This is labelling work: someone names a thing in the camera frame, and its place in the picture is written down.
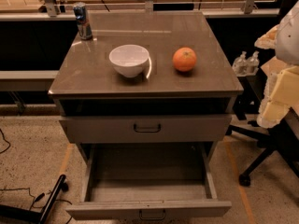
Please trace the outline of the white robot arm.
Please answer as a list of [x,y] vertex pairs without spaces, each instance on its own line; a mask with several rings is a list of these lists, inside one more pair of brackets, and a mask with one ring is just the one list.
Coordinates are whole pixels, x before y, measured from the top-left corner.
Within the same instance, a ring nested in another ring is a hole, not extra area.
[[276,60],[286,64],[268,76],[259,107],[258,125],[273,128],[299,103],[299,2],[278,25],[259,37],[255,46],[274,49]]

